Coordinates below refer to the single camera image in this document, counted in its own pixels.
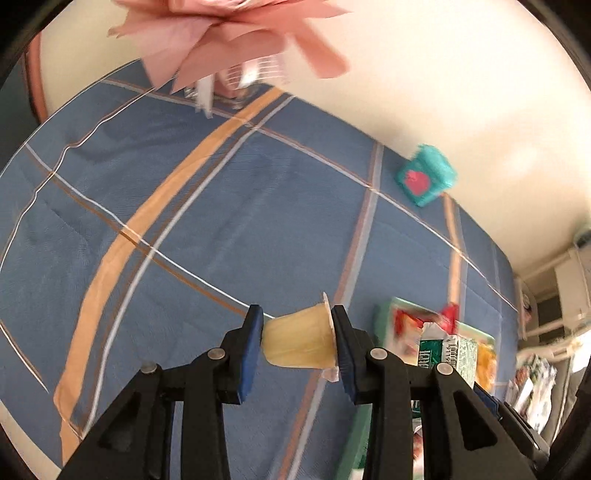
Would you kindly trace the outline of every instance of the brown stripe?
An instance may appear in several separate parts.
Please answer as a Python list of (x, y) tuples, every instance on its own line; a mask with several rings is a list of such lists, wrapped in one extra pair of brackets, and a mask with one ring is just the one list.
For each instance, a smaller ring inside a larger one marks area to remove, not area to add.
[[(262, 132), (267, 132), (267, 133), (269, 133), (269, 134), (271, 134), (271, 135), (275, 135), (275, 136), (277, 136), (277, 137), (283, 138), (284, 140), (286, 140), (286, 141), (288, 141), (288, 142), (290, 142), (290, 143), (293, 143), (294, 145), (297, 145), (297, 146), (298, 146), (299, 148), (301, 148), (302, 150), (304, 150), (304, 151), (307, 151), (307, 152), (310, 152), (311, 154), (313, 154), (313, 155), (316, 155), (317, 157), (320, 157), (320, 158), (322, 158), (322, 160), (326, 161), (327, 163), (330, 163), (331, 165), (334, 165), (335, 167), (339, 167), (341, 170), (343, 170), (343, 171), (347, 172), (349, 175), (351, 175), (351, 176), (355, 177), (355, 178), (356, 178), (356, 179), (358, 179), (358, 180), (359, 180), (361, 183), (364, 183), (365, 185), (367, 185), (367, 186), (370, 186), (370, 183), (371, 183), (371, 177), (369, 178), (369, 180), (364, 180), (364, 179), (362, 179), (362, 178), (361, 178), (359, 175), (357, 175), (355, 172), (352, 172), (352, 171), (350, 171), (348, 168), (346, 168), (346, 167), (342, 166), (341, 164), (339, 164), (339, 163), (335, 162), (334, 160), (331, 160), (331, 159), (329, 159), (329, 158), (325, 157), (324, 155), (322, 155), (322, 154), (318, 153), (317, 151), (315, 151), (315, 150), (312, 150), (310, 147), (306, 147), (305, 145), (302, 145), (301, 143), (297, 142), (297, 141), (296, 141), (296, 140), (294, 140), (293, 138), (286, 137), (285, 135), (283, 135), (283, 134), (280, 134), (280, 133), (278, 133), (278, 132), (275, 132), (274, 130), (271, 130), (271, 129), (270, 129), (270, 128), (268, 128), (268, 127), (261, 127), (259, 130), (260, 130), (260, 131), (262, 131)], [(373, 157), (373, 155), (375, 154), (375, 153), (374, 153), (374, 152), (375, 152), (375, 149), (376, 149), (376, 146), (375, 146), (375, 144), (374, 144), (374, 149), (373, 149), (373, 151), (372, 151), (372, 157)]]
[(460, 303), (460, 291), (462, 287), (462, 256), (460, 255), (460, 239), (457, 234), (456, 202), (447, 194), (443, 194), (443, 209), (447, 229), (449, 230), (452, 245), (458, 250), (452, 248), (449, 261), (449, 281), (447, 284), (447, 300), (453, 303)]
[[(139, 236), (145, 235), (150, 226), (162, 214), (164, 208), (209, 157), (238, 128), (279, 98), (281, 94), (282, 91), (279, 89), (273, 88), (269, 90), (210, 133), (138, 208), (128, 222), (128, 235), (132, 238), (136, 237), (136, 233)], [(123, 236), (118, 235), (103, 256), (82, 301), (64, 371), (54, 393), (54, 403), (62, 418), (71, 418), (74, 407), (80, 398), (90, 349), (95, 339), (100, 318), (106, 302), (134, 250), (135, 246), (133, 244)]]
[(10, 341), (10, 343), (12, 344), (14, 349), (17, 351), (17, 353), (21, 357), (22, 361), (24, 361), (27, 364), (27, 368), (33, 372), (33, 375), (35, 375), (41, 383), (43, 383), (43, 379), (41, 377), (41, 374), (37, 371), (37, 369), (35, 368), (35, 365), (33, 365), (33, 363), (31, 363), (31, 361), (23, 353), (23, 351), (18, 346), (14, 337), (10, 334), (10, 332), (8, 331), (8, 329), (6, 328), (6, 325), (4, 324), (4, 322), (2, 320), (0, 320), (0, 329), (2, 330), (2, 333), (8, 338), (8, 340)]
[[(370, 158), (369, 164), (369, 175), (368, 179), (371, 182), (373, 178), (373, 169), (375, 165), (375, 154), (378, 146), (374, 144), (372, 149), (372, 154)], [(359, 211), (359, 216), (357, 218), (357, 224), (355, 225), (355, 230), (353, 231), (353, 238), (351, 240), (349, 246), (349, 252), (347, 253), (347, 257), (345, 259), (345, 264), (343, 266), (343, 270), (341, 271), (339, 283), (337, 285), (337, 289), (335, 292), (335, 297), (333, 299), (334, 304), (339, 304), (342, 302), (343, 293), (345, 292), (345, 288), (347, 285), (347, 279), (349, 278), (349, 274), (351, 272), (351, 267), (355, 260), (355, 255), (357, 252), (357, 248), (359, 246), (359, 238), (361, 237), (361, 232), (363, 229), (363, 222), (365, 215), (367, 214), (368, 207), (369, 207), (369, 199), (371, 197), (372, 192), (368, 189), (365, 190), (365, 194), (363, 196), (363, 203), (361, 205), (361, 209)], [(287, 447), (285, 448), (285, 454), (283, 456), (283, 460), (281, 461), (281, 466), (279, 468), (279, 473), (277, 474), (277, 480), (285, 480), (287, 475), (289, 474), (291, 464), (293, 462), (294, 456), (297, 451), (297, 446), (300, 440), (301, 431), (304, 427), (304, 423), (306, 422), (306, 417), (308, 416), (308, 412), (310, 411), (310, 406), (312, 404), (312, 399), (314, 397), (314, 392), (316, 391), (316, 386), (318, 385), (318, 381), (322, 372), (319, 370), (314, 370), (310, 374), (310, 379), (306, 385), (306, 389), (304, 390), (304, 396), (301, 399), (300, 409), (296, 414), (296, 418), (294, 420), (293, 427), (291, 429), (290, 439), (287, 443)]]
[[(125, 103), (123, 103), (123, 104), (119, 105), (119, 106), (118, 106), (118, 107), (117, 107), (115, 110), (113, 110), (113, 111), (111, 111), (111, 112), (107, 113), (107, 114), (106, 114), (104, 117), (102, 117), (102, 118), (101, 118), (101, 119), (100, 119), (100, 120), (97, 122), (97, 124), (101, 123), (101, 122), (102, 122), (103, 120), (105, 120), (107, 117), (109, 117), (109, 116), (113, 115), (114, 113), (117, 113), (117, 112), (118, 112), (118, 111), (120, 111), (121, 109), (123, 109), (123, 108), (126, 108), (126, 107), (127, 107), (127, 105), (129, 105), (131, 102), (135, 102), (135, 101), (136, 101), (136, 100), (137, 100), (137, 99), (138, 99), (140, 96), (141, 96), (141, 95), (135, 96), (135, 97), (131, 98), (130, 100), (128, 100), (127, 102), (125, 102)], [(58, 157), (58, 162), (59, 162), (59, 159), (60, 159), (60, 158), (62, 158), (62, 157), (63, 157), (63, 156), (66, 154), (66, 150), (67, 150), (68, 148), (77, 147), (77, 146), (79, 146), (79, 145), (80, 145), (82, 142), (86, 141), (86, 139), (87, 139), (87, 138), (88, 138), (88, 137), (89, 137), (89, 136), (92, 134), (92, 130), (93, 130), (94, 128), (96, 128), (96, 126), (94, 126), (94, 127), (91, 129), (91, 130), (89, 130), (89, 131), (88, 131), (88, 132), (87, 132), (87, 133), (84, 135), (84, 137), (82, 137), (81, 139), (79, 139), (79, 140), (78, 140), (78, 142), (74, 142), (74, 143), (68, 143), (68, 144), (67, 144), (67, 145), (66, 145), (66, 146), (65, 146), (65, 147), (62, 149), (62, 151), (61, 151), (61, 153), (60, 153), (60, 156)], [(33, 196), (31, 197), (31, 200), (29, 200), (29, 203), (27, 203), (26, 207), (25, 207), (25, 208), (23, 208), (23, 209), (21, 210), (21, 213), (19, 213), (19, 215), (18, 215), (18, 218), (20, 218), (20, 217), (21, 217), (21, 216), (24, 214), (24, 212), (26, 212), (26, 211), (27, 211), (27, 209), (28, 209), (29, 207), (31, 207), (31, 205), (32, 205), (32, 204), (35, 202), (35, 192), (38, 192), (38, 191), (41, 189), (41, 186), (42, 186), (42, 185), (43, 185), (45, 182), (47, 182), (47, 180), (48, 180), (48, 179), (49, 179), (49, 178), (50, 178), (50, 177), (51, 177), (51, 176), (52, 176), (54, 173), (55, 173), (55, 170), (51, 170), (51, 171), (50, 171), (50, 172), (47, 174), (47, 176), (46, 176), (46, 177), (43, 179), (43, 181), (42, 181), (42, 182), (41, 182), (41, 183), (40, 183), (40, 184), (37, 186), (37, 188), (36, 188), (36, 189), (33, 191)], [(14, 226), (12, 227), (12, 232), (11, 232), (10, 236), (8, 237), (8, 240), (7, 240), (7, 242), (6, 242), (5, 246), (4, 246), (4, 249), (2, 250), (2, 257), (0, 257), (0, 258), (4, 258), (4, 256), (7, 254), (7, 250), (8, 250), (8, 248), (9, 248), (9, 245), (10, 245), (10, 240), (11, 240), (11, 238), (12, 238), (14, 235), (16, 235), (17, 226), (18, 226), (18, 221), (17, 221), (17, 222), (14, 224)]]
[[(46, 171), (43, 166), (41, 166), (41, 164), (39, 164), (39, 162), (37, 162), (37, 160), (31, 155), (31, 153), (29, 152), (29, 156), (35, 161), (35, 165), (38, 165), (40, 169)], [(120, 225), (115, 222), (114, 220), (110, 219), (109, 217), (107, 217), (103, 212), (101, 212), (100, 210), (98, 210), (97, 208), (95, 208), (94, 205), (92, 205), (91, 203), (88, 203), (87, 201), (85, 201), (84, 199), (80, 198), (78, 195), (76, 195), (75, 193), (71, 192), (62, 182), (60, 179), (58, 179), (57, 177), (53, 177), (51, 179), (51, 181), (53, 183), (56, 184), (56, 186), (64, 191), (64, 193), (66, 195), (68, 195), (68, 197), (70, 197), (72, 200), (74, 200), (76, 203), (78, 203), (81, 207), (85, 208), (86, 210), (94, 213), (97, 217), (99, 217), (101, 220), (103, 220), (113, 231), (117, 232), (118, 234), (120, 234), (121, 236), (125, 237), (125, 239), (132, 243), (134, 245), (134, 247), (143, 254), (143, 256), (147, 257), (148, 254), (150, 253), (150, 248), (148, 247), (148, 245), (144, 245), (142, 243), (137, 242), (136, 240), (132, 239), (127, 233), (125, 233), (124, 231), (120, 230)], [(231, 312), (237, 313), (239, 315), (245, 315), (246, 314), (246, 310), (240, 307), (236, 307), (234, 305), (231, 305), (227, 302), (225, 302), (223, 299), (220, 299), (218, 297), (216, 297), (215, 295), (213, 295), (211, 292), (205, 290), (203, 287), (199, 286), (198, 284), (192, 282), (191, 280), (189, 280), (188, 278), (186, 278), (184, 275), (182, 275), (179, 272), (176, 272), (171, 266), (169, 266), (165, 261), (160, 260), (159, 258), (154, 257), (152, 259), (152, 261), (157, 264), (159, 267), (161, 267), (164, 271), (170, 273), (173, 277), (175, 277), (176, 279), (180, 280), (181, 282), (183, 282), (185, 285), (191, 287), (193, 290), (198, 291), (199, 293), (202, 293), (203, 295), (205, 295), (207, 298), (215, 301), (217, 304), (223, 306), (224, 308), (230, 310)]]

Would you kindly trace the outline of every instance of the blue gripper pad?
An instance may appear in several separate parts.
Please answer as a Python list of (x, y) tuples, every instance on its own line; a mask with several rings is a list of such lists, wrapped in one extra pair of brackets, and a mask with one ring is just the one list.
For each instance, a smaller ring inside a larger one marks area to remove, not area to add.
[(258, 305), (251, 305), (246, 314), (246, 319), (242, 328), (249, 327), (250, 333), (244, 346), (241, 376), (238, 385), (238, 398), (243, 402), (252, 389), (252, 383), (255, 378), (256, 361), (261, 350), (262, 327), (264, 316), (262, 308)]

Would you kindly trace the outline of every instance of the blue bedsheet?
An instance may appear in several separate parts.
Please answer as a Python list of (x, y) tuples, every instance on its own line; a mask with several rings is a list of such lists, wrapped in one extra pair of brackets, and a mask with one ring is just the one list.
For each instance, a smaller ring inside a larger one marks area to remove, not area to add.
[[(190, 362), (247, 305), (280, 316), (323, 291), (367, 330), (391, 297), (456, 296), (496, 339), (502, 392), (511, 266), (453, 199), (413, 206), (404, 158), (269, 86), (212, 119), (149, 87), (140, 62), (97, 82), (0, 177), (0, 397), (56, 464), (142, 361)], [(259, 359), (246, 403), (225, 408), (232, 478), (332, 478), (353, 413), (340, 384)]]

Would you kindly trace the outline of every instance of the teal box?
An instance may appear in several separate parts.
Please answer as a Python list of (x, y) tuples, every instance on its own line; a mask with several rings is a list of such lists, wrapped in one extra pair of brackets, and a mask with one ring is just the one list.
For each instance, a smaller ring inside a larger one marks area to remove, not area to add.
[(445, 156), (431, 145), (419, 145), (417, 153), (396, 176), (408, 197), (419, 207), (453, 187), (457, 173)]

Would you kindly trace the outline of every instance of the pink paper flower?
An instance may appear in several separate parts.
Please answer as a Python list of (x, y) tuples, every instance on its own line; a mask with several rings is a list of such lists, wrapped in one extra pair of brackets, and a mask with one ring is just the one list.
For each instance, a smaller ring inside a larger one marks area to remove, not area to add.
[(128, 8), (110, 35), (130, 35), (150, 81), (173, 92), (246, 61), (278, 54), (293, 36), (321, 78), (347, 71), (345, 60), (306, 23), (346, 13), (326, 0), (115, 0)]

